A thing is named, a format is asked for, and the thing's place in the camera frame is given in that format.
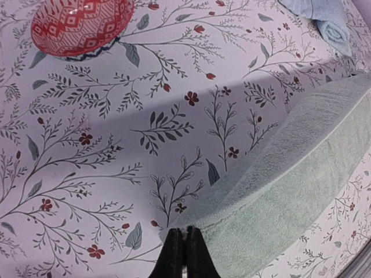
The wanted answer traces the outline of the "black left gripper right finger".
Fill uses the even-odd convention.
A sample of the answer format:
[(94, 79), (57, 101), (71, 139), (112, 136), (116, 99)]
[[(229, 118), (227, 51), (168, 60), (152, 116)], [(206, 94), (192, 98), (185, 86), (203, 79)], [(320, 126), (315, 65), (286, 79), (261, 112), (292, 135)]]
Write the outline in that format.
[(221, 278), (199, 228), (189, 226), (186, 240), (186, 269), (190, 278)]

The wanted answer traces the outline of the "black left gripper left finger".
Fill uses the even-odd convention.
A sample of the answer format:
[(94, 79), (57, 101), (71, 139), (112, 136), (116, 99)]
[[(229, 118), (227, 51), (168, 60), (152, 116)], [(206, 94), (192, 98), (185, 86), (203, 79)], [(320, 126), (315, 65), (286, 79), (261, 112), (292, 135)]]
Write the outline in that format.
[(183, 235), (170, 229), (149, 278), (181, 278), (183, 272)]

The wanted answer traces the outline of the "green panda towel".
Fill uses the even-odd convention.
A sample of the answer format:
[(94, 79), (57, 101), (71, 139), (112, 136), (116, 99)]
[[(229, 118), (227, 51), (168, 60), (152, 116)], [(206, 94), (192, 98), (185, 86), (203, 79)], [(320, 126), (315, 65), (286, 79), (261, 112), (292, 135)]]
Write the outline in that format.
[(199, 228), (222, 277), (252, 277), (321, 215), (369, 148), (370, 75), (331, 81), (171, 227)]

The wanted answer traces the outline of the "light blue rolled towel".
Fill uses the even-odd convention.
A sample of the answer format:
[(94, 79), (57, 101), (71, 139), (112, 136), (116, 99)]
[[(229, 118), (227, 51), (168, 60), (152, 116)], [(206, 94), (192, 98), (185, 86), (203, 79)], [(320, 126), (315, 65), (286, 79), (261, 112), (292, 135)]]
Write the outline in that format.
[(325, 42), (339, 53), (347, 57), (352, 56), (342, 1), (281, 0), (279, 3), (295, 15), (312, 20)]

